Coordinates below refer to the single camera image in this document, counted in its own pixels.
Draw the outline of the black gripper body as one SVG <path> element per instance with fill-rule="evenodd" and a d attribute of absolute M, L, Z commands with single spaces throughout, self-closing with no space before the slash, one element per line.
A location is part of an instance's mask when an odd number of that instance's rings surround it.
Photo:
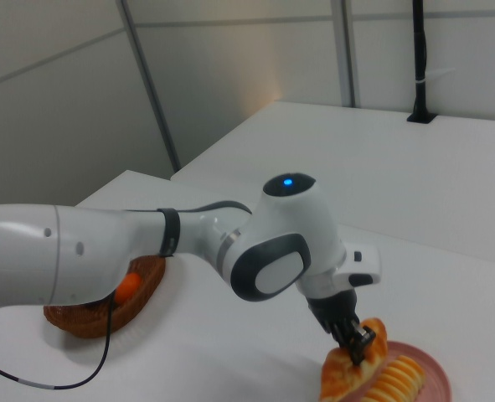
<path fill-rule="evenodd" d="M 307 298 L 309 309 L 322 329 L 332 335 L 353 335 L 359 319 L 355 313 L 357 295 L 355 290 L 321 299 Z"/>

